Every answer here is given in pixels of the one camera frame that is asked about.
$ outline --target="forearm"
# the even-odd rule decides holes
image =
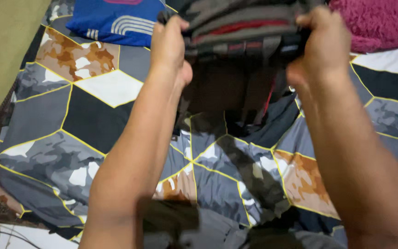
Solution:
[[[139,201],[151,198],[161,175],[182,89],[174,76],[151,71],[130,119],[91,186],[90,209],[117,216],[137,215]]]
[[[328,81],[314,92],[318,120],[307,115],[324,184],[346,226],[395,235],[398,161],[374,132],[349,77]]]

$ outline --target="bedsheet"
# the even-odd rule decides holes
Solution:
[[[73,4],[52,1],[21,65],[14,111],[0,136],[0,194],[20,218],[34,215],[79,240],[93,177],[126,125],[150,49],[75,36],[65,28]],[[359,55],[349,73],[398,158],[398,50]],[[188,116],[153,197],[197,204],[246,227],[298,212],[294,229],[347,243],[293,89],[249,132],[231,111]]]

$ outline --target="fabric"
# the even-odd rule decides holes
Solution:
[[[76,1],[67,28],[96,41],[129,46],[150,46],[163,0]]]
[[[374,52],[398,48],[398,1],[330,0],[352,33],[351,49]]]
[[[50,26],[42,26],[30,46],[39,48],[38,54],[26,56],[16,79],[15,111],[3,121],[0,188],[6,194],[0,193],[12,197],[18,211],[26,210],[21,208],[22,218],[36,218],[53,232],[78,241],[89,208],[88,190],[128,121],[149,69],[149,51],[73,37],[63,30],[63,20],[72,14],[70,1],[51,6],[44,19]],[[280,42],[286,44],[287,38]],[[381,140],[398,158],[398,73],[373,70],[381,65],[397,69],[398,59],[393,51],[374,60],[362,56],[368,55],[356,57],[361,65],[352,61],[350,76]],[[171,241],[190,241],[198,248],[245,246],[251,236],[245,227],[266,229],[257,234],[263,247],[272,245],[271,240],[277,245],[291,240],[298,248],[317,248],[331,246],[332,238],[346,245],[293,89],[273,92],[260,124],[245,125],[240,122],[246,99],[243,72],[218,61],[209,65],[214,67],[203,70],[216,75],[196,74],[196,88],[190,90],[202,98],[193,98],[196,104],[179,118],[179,134],[172,137],[153,196],[158,202],[199,209],[189,214],[170,206],[168,210],[175,210],[170,215],[156,213],[147,219],[148,248]],[[275,85],[284,84],[284,77],[278,71]],[[170,226],[162,218],[194,222]],[[168,228],[181,224],[187,229],[159,236],[152,225],[158,221]],[[320,233],[308,240],[310,247],[298,242],[306,241],[305,232]],[[212,245],[206,244],[207,237]]]

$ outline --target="finger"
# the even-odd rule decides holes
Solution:
[[[331,19],[331,11],[326,6],[318,6],[306,15],[300,15],[296,19],[296,24],[310,29],[316,29],[328,24]]]
[[[165,27],[163,24],[157,22],[154,27],[153,27],[153,35],[154,34],[158,34],[158,33],[162,33],[164,31]]]
[[[167,27],[179,29],[179,31],[185,30],[186,28],[188,28],[189,25],[190,25],[189,22],[180,18],[180,16],[178,16],[178,15],[171,17],[167,23]]]
[[[306,74],[302,67],[302,59],[299,58],[287,67],[287,82],[297,91],[302,102],[302,107],[307,116],[316,116],[315,103],[310,92],[310,86],[306,80]]]

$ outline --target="camouflage pattern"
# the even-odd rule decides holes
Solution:
[[[315,158],[314,147],[311,141],[310,131],[303,116],[299,117],[280,139],[276,149],[298,152],[304,156]]]
[[[55,186],[87,205],[93,177],[104,157],[64,132],[21,144],[0,155],[0,164]]]
[[[248,215],[238,192],[238,182],[194,166],[197,186],[197,202],[200,207],[213,210],[238,223],[249,226]]]
[[[72,15],[74,6],[75,0],[52,0],[41,23],[48,26],[59,16]]]
[[[339,218],[313,159],[299,154],[275,151],[287,196],[293,205]]]
[[[376,98],[366,110],[377,132],[398,137],[398,102]]]
[[[73,5],[74,0],[52,1],[43,19],[50,27],[42,37],[37,63],[19,73],[14,101],[65,86],[64,79],[75,82],[118,68],[145,80],[148,50],[73,36],[64,26],[70,17],[63,16],[73,13]],[[350,76],[367,103],[372,95],[352,69]],[[85,223],[89,189],[104,161],[103,155],[60,129],[72,87],[17,102],[0,135],[0,152],[7,149],[0,154],[0,193],[11,198],[8,202],[17,212],[22,204],[58,226]],[[296,105],[301,108],[298,98]],[[376,98],[367,110],[377,131],[398,137],[398,102]],[[229,135],[222,112],[199,113],[177,125],[180,134],[170,142],[155,199],[197,201],[246,226],[279,217],[290,204],[339,218],[318,171],[304,116],[273,149]],[[381,139],[398,157],[398,139]]]
[[[47,136],[63,123],[72,86],[15,103],[0,151]]]
[[[18,85],[16,98],[22,100],[65,86],[69,82],[52,71],[33,63],[27,64],[25,69],[19,72],[16,84]]]
[[[159,181],[163,181],[172,176],[174,173],[179,172],[189,163],[190,160],[185,158],[183,154],[175,150],[172,146],[169,146],[167,159],[165,160],[164,169],[162,170]]]
[[[74,82],[118,68],[119,45],[93,42],[79,45],[54,29],[47,28],[36,61]]]
[[[226,134],[223,112],[199,113],[191,117],[193,158],[199,156],[216,139]]]
[[[196,202],[193,164],[189,163],[176,175],[159,182],[153,199]]]
[[[70,31],[65,25],[71,20],[72,16],[64,16],[53,20],[53,22],[49,25],[50,28],[58,31],[59,33],[63,34],[64,36],[68,37],[72,41],[83,44],[83,43],[92,43],[96,42],[94,40],[88,39],[87,37],[77,36],[75,33]]]

